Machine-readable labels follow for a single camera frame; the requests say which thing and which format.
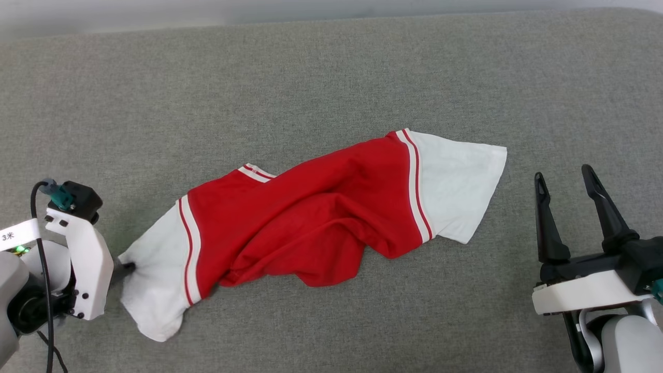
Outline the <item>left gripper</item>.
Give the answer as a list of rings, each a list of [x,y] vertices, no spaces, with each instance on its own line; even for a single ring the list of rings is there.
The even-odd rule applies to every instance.
[[[75,283],[69,250],[54,241],[43,241],[51,284],[54,327],[65,324],[75,305]],[[8,316],[19,335],[48,331],[46,283],[37,246],[25,250],[21,260],[27,266],[29,277],[26,285],[9,303]],[[110,285],[117,285],[136,269],[133,262],[114,262]]]

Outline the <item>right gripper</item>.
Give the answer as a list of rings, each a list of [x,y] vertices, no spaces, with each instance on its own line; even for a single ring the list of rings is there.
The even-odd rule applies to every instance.
[[[535,208],[537,220],[540,285],[554,285],[591,274],[615,270],[627,289],[644,295],[648,287],[662,278],[661,236],[640,239],[630,229],[615,206],[592,166],[582,165],[587,195],[594,201],[603,232],[604,253],[571,258],[570,249],[562,243],[550,210],[550,194],[541,172],[535,174]]]

